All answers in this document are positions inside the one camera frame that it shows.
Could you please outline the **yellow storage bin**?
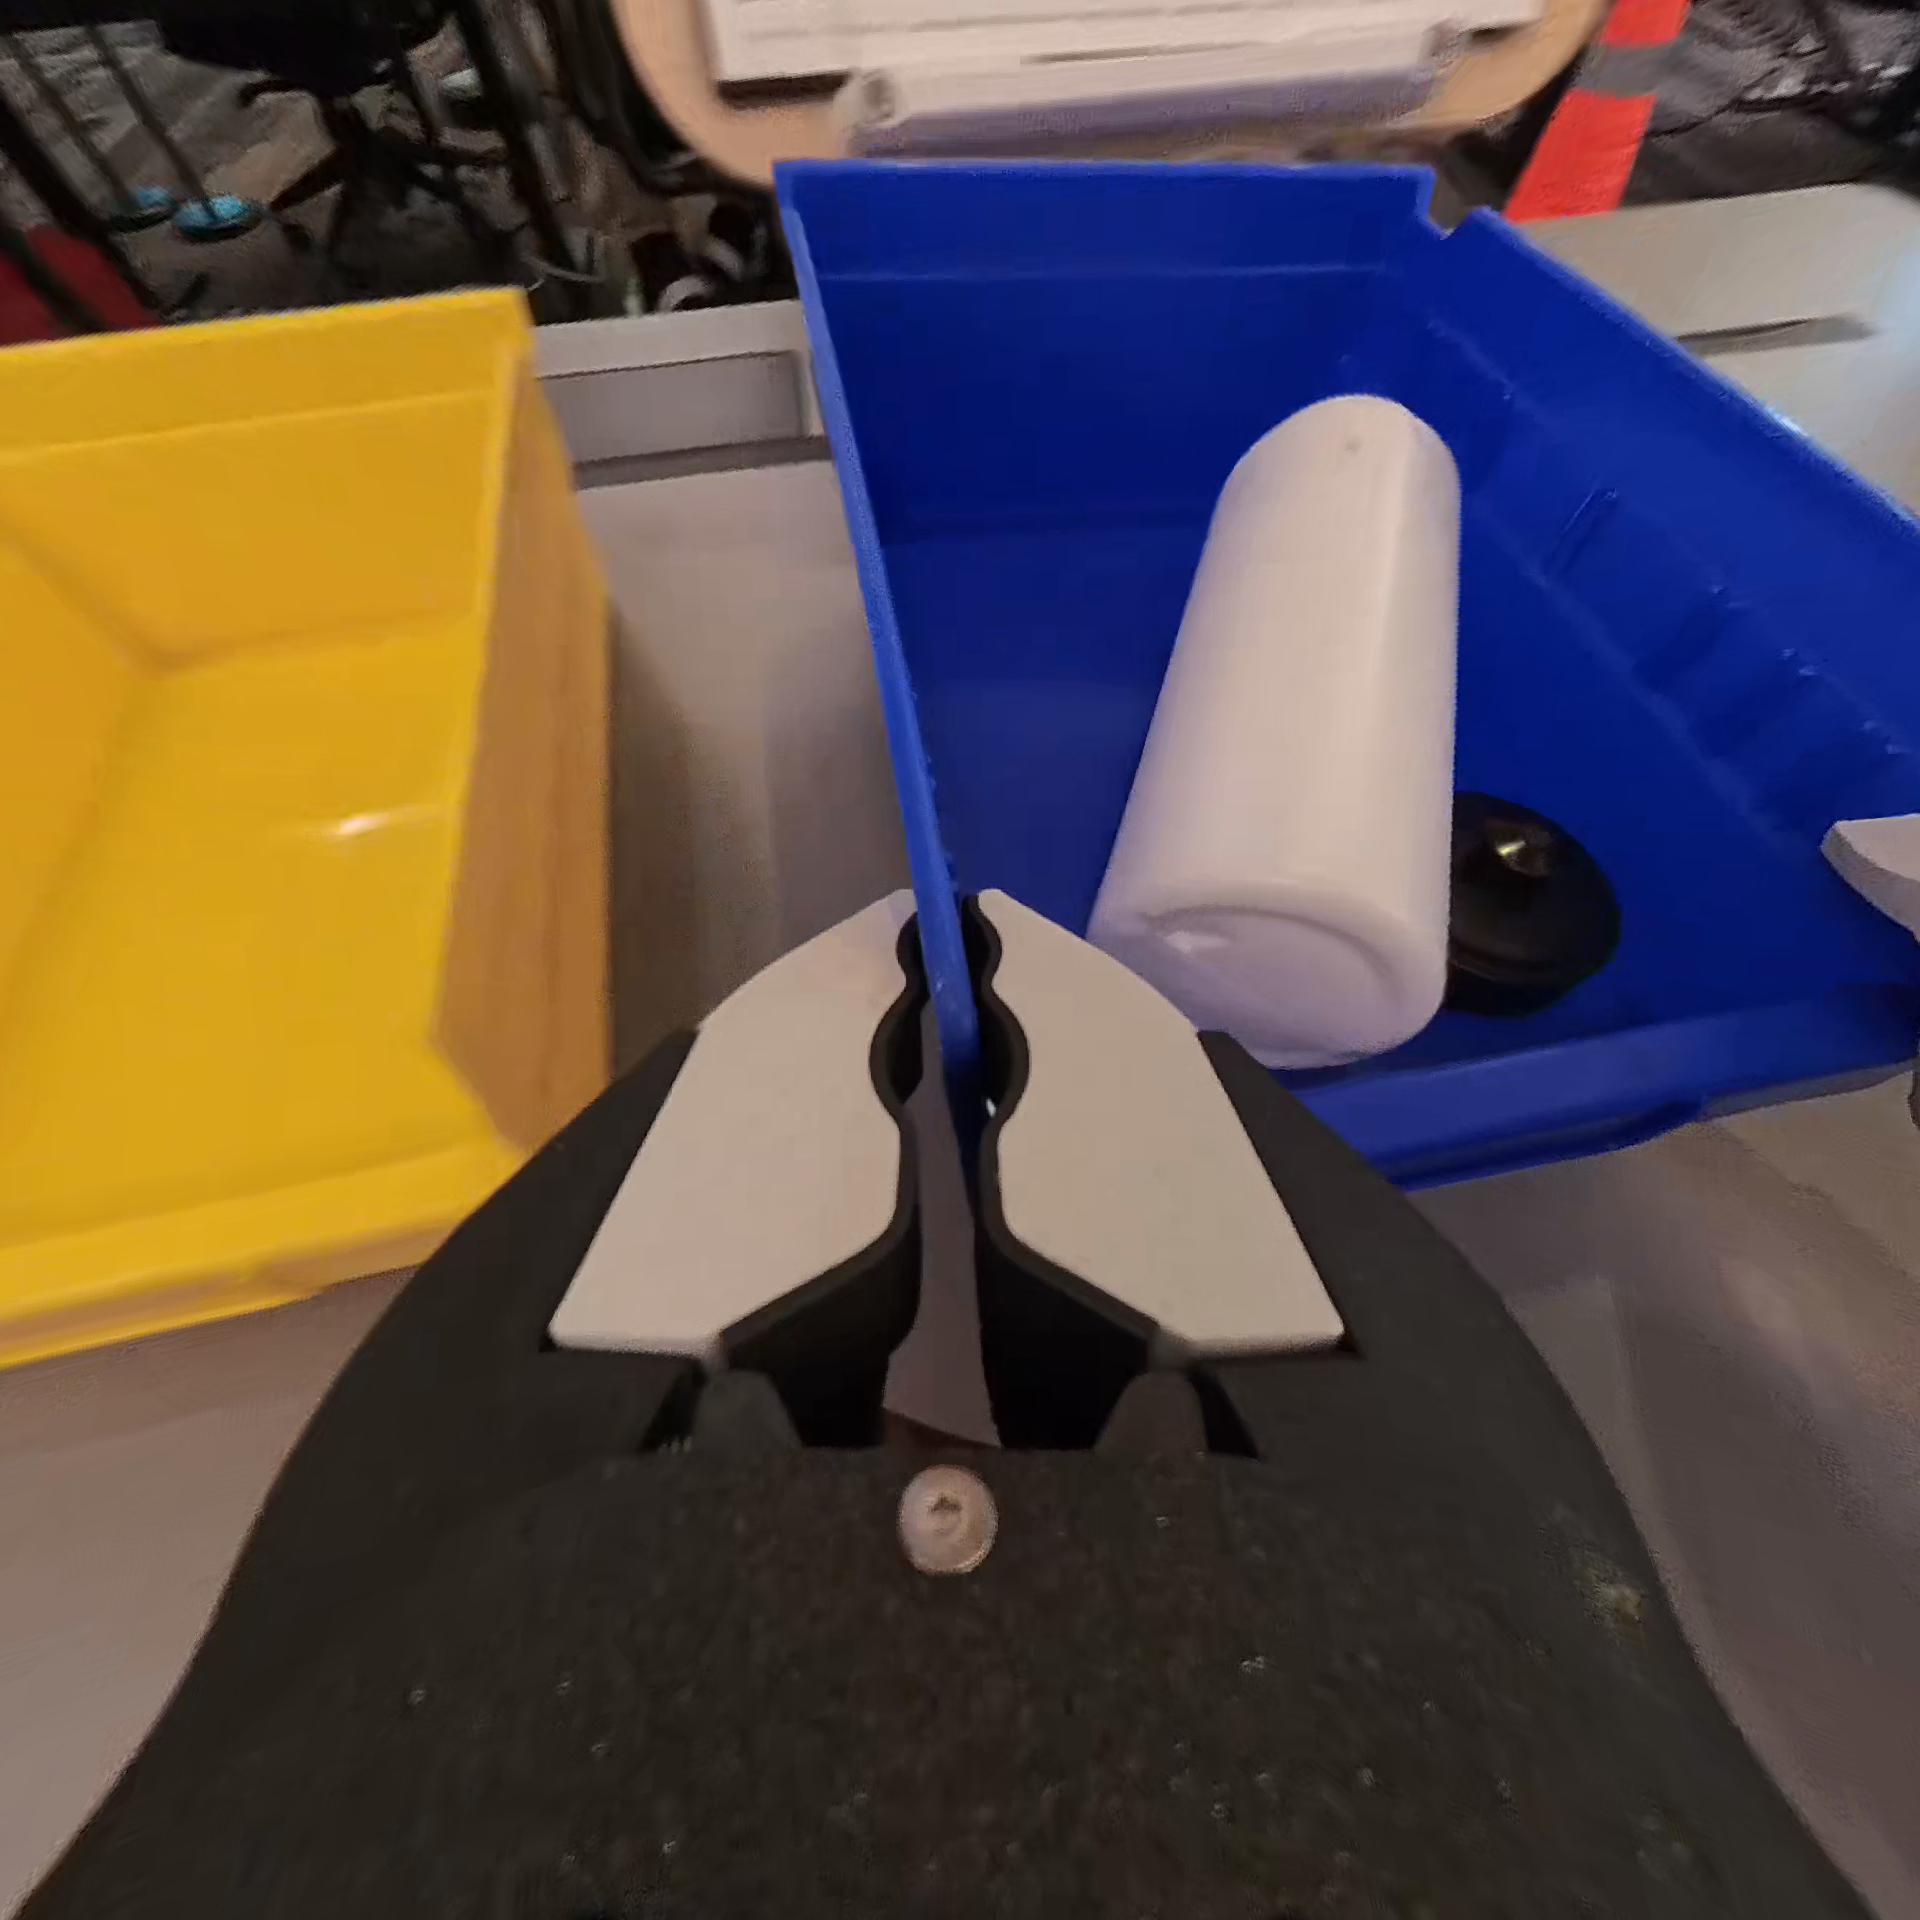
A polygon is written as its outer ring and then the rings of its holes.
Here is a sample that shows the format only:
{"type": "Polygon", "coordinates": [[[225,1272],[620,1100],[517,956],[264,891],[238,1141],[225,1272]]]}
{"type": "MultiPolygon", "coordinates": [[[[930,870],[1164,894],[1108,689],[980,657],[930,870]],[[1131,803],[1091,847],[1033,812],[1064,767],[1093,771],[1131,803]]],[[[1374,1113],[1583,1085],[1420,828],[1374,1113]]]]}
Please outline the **yellow storage bin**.
{"type": "Polygon", "coordinates": [[[2,354],[2,1366],[426,1261],[610,1079],[517,292],[2,354]]]}

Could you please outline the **instruction sheet on stand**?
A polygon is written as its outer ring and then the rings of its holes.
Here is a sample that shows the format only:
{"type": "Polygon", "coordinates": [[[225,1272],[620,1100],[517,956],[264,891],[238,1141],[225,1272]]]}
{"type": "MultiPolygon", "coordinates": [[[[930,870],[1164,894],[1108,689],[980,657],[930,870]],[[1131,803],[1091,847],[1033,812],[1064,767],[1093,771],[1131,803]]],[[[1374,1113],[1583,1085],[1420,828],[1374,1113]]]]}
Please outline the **instruction sheet on stand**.
{"type": "MultiPolygon", "coordinates": [[[[1041,135],[1001,139],[980,156],[1073,160],[1350,160],[1433,156],[1454,139],[1512,117],[1532,106],[1600,30],[1604,4],[1549,4],[1540,20],[1475,39],[1417,107],[1374,117],[1290,114],[1227,122],[1211,131],[1041,135]]],[[[830,103],[728,103],[713,83],[696,4],[614,4],[620,55],[660,117],[717,174],[767,189],[780,160],[835,160],[848,143],[830,103]]]]}

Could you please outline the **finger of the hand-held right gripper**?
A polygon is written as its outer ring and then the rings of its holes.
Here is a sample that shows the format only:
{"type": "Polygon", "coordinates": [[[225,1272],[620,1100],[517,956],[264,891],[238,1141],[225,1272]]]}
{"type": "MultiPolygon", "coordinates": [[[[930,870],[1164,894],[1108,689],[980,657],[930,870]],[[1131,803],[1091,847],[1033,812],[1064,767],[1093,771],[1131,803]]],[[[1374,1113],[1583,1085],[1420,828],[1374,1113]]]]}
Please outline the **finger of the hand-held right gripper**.
{"type": "Polygon", "coordinates": [[[1823,855],[1836,877],[1911,937],[1920,931],[1918,839],[1918,812],[1842,819],[1823,836],[1823,855]]]}

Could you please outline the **orange traffic cone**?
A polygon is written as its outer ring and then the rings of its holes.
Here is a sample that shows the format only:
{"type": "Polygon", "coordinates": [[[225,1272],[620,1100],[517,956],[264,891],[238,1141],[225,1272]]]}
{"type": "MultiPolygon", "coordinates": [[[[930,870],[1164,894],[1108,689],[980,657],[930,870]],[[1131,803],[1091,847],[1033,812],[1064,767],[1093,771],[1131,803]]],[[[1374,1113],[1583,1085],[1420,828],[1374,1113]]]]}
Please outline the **orange traffic cone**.
{"type": "Polygon", "coordinates": [[[1606,4],[1503,206],[1516,228],[1618,213],[1691,4],[1606,4]]]}

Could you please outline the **black bottle lid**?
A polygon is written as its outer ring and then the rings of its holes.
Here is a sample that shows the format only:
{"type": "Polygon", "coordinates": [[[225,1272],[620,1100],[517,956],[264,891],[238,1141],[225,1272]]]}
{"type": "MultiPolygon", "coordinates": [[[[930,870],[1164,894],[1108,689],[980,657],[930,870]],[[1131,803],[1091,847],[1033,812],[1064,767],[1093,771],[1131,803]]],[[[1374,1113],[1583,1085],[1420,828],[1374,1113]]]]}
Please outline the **black bottle lid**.
{"type": "Polygon", "coordinates": [[[1594,981],[1616,949],[1618,900],[1568,828],[1516,802],[1457,791],[1447,1012],[1549,1012],[1594,981]]]}

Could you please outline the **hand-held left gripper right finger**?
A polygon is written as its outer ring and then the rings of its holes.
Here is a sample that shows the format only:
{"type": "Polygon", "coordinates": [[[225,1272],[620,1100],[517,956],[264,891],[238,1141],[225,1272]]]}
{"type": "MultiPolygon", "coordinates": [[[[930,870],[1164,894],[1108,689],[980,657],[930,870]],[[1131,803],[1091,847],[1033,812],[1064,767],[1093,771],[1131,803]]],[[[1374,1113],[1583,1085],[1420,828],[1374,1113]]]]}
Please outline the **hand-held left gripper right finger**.
{"type": "Polygon", "coordinates": [[[1342,1313],[1205,1040],[998,890],[963,905],[985,1125],[980,1358],[998,1443],[1091,1450],[1147,1376],[1328,1355],[1342,1313]]]}

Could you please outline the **white plastic bottle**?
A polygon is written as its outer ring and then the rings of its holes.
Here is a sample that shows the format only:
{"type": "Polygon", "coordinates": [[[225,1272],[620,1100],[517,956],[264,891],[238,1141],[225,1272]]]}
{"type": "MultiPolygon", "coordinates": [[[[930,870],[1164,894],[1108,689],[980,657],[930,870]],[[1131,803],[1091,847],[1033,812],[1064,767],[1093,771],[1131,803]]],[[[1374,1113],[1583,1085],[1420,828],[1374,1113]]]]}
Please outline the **white plastic bottle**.
{"type": "Polygon", "coordinates": [[[1382,397],[1227,474],[1091,949],[1264,1068],[1394,1053],[1447,991],[1459,474],[1382,397]]]}

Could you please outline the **red bag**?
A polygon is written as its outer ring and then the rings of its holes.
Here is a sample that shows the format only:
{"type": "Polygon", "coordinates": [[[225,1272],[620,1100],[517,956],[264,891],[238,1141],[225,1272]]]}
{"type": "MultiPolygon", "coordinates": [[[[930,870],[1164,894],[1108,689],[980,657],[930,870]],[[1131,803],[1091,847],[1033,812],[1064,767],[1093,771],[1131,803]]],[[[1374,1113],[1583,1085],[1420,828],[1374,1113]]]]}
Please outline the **red bag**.
{"type": "Polygon", "coordinates": [[[153,306],[84,238],[2,218],[2,346],[153,326],[153,306]]]}

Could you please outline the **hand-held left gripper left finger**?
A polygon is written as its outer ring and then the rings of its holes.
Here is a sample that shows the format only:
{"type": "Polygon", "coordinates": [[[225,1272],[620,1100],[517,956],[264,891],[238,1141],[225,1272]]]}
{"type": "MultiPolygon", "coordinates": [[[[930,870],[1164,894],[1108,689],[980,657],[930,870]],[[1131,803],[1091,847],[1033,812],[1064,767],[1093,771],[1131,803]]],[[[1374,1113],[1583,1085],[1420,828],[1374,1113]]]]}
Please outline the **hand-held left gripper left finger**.
{"type": "Polygon", "coordinates": [[[876,1447],[921,1308],[916,1085],[916,912],[892,891],[685,1040],[548,1347],[757,1376],[807,1447],[876,1447]]]}

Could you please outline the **blue storage bin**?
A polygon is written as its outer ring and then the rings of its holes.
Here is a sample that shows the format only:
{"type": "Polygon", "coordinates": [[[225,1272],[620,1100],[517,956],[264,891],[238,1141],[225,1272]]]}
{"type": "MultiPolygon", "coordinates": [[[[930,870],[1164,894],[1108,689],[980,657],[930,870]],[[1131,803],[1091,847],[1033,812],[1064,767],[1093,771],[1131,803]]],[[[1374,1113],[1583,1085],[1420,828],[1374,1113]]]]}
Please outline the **blue storage bin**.
{"type": "Polygon", "coordinates": [[[1918,523],[1420,168],[790,160],[812,380],[947,1058],[955,901],[1083,933],[1211,507],[1264,427],[1403,401],[1461,484],[1457,783],[1616,890],[1614,959],[1280,1082],[1403,1188],[1874,1085],[1918,942],[1828,867],[1918,812],[1918,523]]]}

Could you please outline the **black chair base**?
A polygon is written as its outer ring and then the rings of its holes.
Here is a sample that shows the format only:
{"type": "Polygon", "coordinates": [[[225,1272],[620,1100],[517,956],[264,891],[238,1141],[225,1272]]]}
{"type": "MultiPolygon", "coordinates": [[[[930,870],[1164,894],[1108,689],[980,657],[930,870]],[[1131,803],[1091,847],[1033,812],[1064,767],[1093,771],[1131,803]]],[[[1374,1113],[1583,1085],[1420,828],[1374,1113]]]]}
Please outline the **black chair base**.
{"type": "Polygon", "coordinates": [[[443,4],[436,38],[384,55],[373,128],[433,147],[425,174],[475,218],[485,279],[538,325],[775,304],[794,266],[767,189],[666,122],[610,4],[443,4]]]}

